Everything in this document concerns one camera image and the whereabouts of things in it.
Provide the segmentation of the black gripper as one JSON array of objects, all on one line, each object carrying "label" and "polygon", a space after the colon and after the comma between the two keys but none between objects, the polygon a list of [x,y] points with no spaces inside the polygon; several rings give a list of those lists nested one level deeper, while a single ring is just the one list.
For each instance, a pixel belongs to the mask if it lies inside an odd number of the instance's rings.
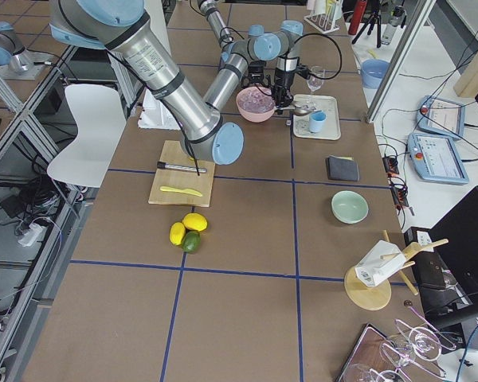
[{"label": "black gripper", "polygon": [[280,115],[282,108],[289,107],[294,100],[291,92],[291,86],[294,82],[295,75],[299,75],[304,79],[308,78],[308,66],[298,64],[293,71],[275,69],[275,80],[271,86],[272,98],[276,105],[276,113]]},{"label": "black gripper", "polygon": [[248,66],[248,76],[241,78],[241,88],[247,88],[250,84],[263,84],[267,89],[272,86],[271,76],[264,75],[265,61],[252,61]]}]

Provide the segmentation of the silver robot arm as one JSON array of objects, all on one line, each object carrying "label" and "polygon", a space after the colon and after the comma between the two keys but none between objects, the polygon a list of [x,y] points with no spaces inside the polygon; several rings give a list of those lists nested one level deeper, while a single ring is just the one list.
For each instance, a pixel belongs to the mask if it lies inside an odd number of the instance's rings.
[{"label": "silver robot arm", "polygon": [[254,52],[254,44],[264,36],[262,25],[255,25],[253,33],[247,39],[225,24],[218,9],[218,1],[198,1],[198,12],[201,13],[214,32],[221,48],[218,75],[233,75],[233,86],[240,88],[270,88],[271,77],[264,73],[267,61]]},{"label": "silver robot arm", "polygon": [[280,31],[234,41],[215,1],[200,1],[215,37],[227,57],[205,95],[199,95],[170,53],[151,30],[151,18],[142,1],[51,1],[53,37],[67,45],[105,49],[120,54],[174,116],[181,128],[182,149],[195,160],[218,165],[235,162],[241,155],[241,128],[220,114],[253,61],[277,59],[277,80],[271,88],[279,107],[293,98],[290,87],[299,63],[300,21],[285,20]]}]

